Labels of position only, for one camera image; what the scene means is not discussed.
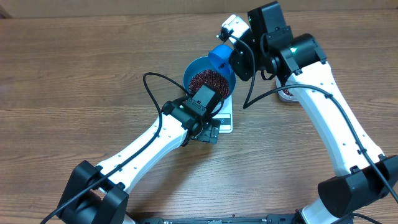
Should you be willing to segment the blue plastic measuring scoop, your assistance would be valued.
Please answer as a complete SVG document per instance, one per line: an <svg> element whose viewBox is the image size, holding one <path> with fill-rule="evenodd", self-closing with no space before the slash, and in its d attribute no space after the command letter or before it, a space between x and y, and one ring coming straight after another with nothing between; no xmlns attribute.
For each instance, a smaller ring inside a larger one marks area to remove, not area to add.
<svg viewBox="0 0 398 224"><path fill-rule="evenodd" d="M229 64L229 57L232 52L231 47L221 44L208 53L208 58L212 66L214 66L217 72L226 77L230 76L232 72L231 65Z"/></svg>

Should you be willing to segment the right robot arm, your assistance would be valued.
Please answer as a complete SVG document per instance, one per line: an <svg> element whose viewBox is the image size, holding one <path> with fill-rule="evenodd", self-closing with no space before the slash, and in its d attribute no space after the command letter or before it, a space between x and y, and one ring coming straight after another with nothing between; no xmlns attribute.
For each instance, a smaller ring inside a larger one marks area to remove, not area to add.
<svg viewBox="0 0 398 224"><path fill-rule="evenodd" d="M294 36L278 2L230 16L220 40L230 41L233 72L243 81L276 79L301 104L318 131L335 176L318 184L318 198L297 211L293 223L341 223L358 209L396 196L397 157L386 156L366 134L341 94L320 44L310 34Z"/></svg>

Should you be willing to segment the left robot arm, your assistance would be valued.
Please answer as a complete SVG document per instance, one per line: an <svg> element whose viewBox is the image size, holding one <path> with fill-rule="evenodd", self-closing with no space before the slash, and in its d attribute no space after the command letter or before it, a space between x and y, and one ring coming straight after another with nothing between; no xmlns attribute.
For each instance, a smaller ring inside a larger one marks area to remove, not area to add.
<svg viewBox="0 0 398 224"><path fill-rule="evenodd" d="M139 180L174 149L190 140L215 144L220 122L213 110L222 97L208 85L193 96L168 101L150 128L125 149L96 166L78 164L55 212L64 223L132 223L129 194Z"/></svg>

